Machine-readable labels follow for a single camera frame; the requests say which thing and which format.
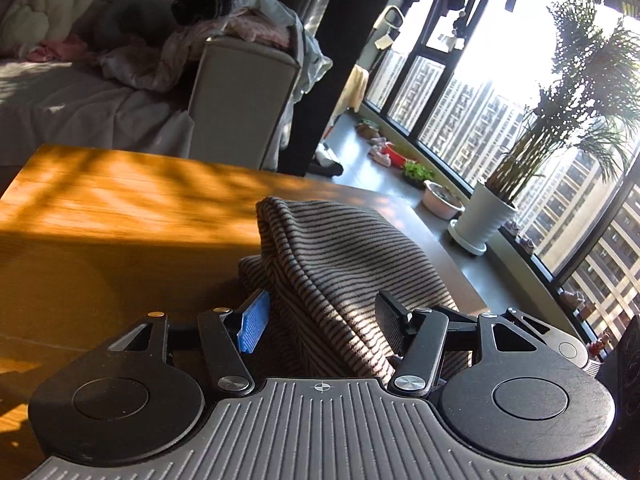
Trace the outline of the striped knit garment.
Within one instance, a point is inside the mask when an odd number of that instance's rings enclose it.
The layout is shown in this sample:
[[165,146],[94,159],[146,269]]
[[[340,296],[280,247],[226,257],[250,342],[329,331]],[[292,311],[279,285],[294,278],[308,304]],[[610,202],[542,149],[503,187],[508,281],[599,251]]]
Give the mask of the striped knit garment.
[[239,262],[249,290],[270,298],[250,356],[274,377],[378,378],[393,351],[375,321],[385,290],[407,309],[457,307],[424,251],[371,209],[266,197],[256,205],[260,252]]

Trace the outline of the white potted palm plant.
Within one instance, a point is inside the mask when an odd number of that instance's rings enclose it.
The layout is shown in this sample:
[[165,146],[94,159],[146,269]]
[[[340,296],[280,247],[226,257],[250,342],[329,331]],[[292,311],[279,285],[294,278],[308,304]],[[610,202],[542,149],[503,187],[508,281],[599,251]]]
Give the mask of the white potted palm plant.
[[591,156],[610,182],[628,171],[639,131],[639,34],[634,0],[614,0],[620,17],[604,26],[598,12],[613,0],[559,0],[548,11],[555,27],[552,78],[525,115],[514,144],[489,177],[475,185],[448,232],[474,256],[516,214],[515,201],[553,156]]

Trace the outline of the white plush toy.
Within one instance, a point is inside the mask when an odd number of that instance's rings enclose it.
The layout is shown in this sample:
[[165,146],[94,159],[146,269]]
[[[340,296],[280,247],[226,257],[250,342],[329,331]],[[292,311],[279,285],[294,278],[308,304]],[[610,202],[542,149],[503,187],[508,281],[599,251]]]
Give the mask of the white plush toy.
[[13,0],[1,21],[1,50],[62,41],[94,0]]

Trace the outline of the small green plant pot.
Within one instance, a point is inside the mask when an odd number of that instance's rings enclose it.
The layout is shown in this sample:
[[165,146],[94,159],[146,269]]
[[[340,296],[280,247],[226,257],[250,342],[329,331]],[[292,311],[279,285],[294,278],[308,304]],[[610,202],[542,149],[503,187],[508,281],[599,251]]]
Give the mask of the small green plant pot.
[[426,168],[420,162],[408,159],[402,166],[402,178],[408,185],[424,190],[426,181],[433,181],[434,171]]

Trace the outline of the beige sofa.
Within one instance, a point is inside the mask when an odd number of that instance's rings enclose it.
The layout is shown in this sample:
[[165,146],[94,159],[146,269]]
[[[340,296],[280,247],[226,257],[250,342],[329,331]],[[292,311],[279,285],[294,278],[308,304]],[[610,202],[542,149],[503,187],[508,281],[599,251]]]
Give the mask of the beige sofa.
[[1,50],[2,164],[22,166],[43,144],[184,157],[194,71],[158,94],[106,79],[100,57],[130,44],[160,49],[178,28],[231,9],[232,0],[113,0],[92,14],[91,42],[70,32]]

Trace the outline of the pink white blanket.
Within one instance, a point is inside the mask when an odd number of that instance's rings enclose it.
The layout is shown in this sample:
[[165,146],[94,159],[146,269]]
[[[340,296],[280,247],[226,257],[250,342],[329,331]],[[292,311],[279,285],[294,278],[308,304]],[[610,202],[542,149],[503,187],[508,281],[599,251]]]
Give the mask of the pink white blanket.
[[200,58],[216,27],[216,21],[180,27],[160,49],[130,44],[111,50],[100,57],[103,76],[135,89],[166,93],[175,87],[186,63]]

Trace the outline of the metal bowl on sill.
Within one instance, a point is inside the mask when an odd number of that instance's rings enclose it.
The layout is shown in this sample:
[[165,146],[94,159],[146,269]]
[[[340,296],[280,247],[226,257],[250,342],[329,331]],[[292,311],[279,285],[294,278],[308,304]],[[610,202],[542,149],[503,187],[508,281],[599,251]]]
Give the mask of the metal bowl on sill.
[[456,218],[464,211],[464,205],[457,196],[452,194],[448,188],[431,180],[424,181],[422,204],[442,220]]

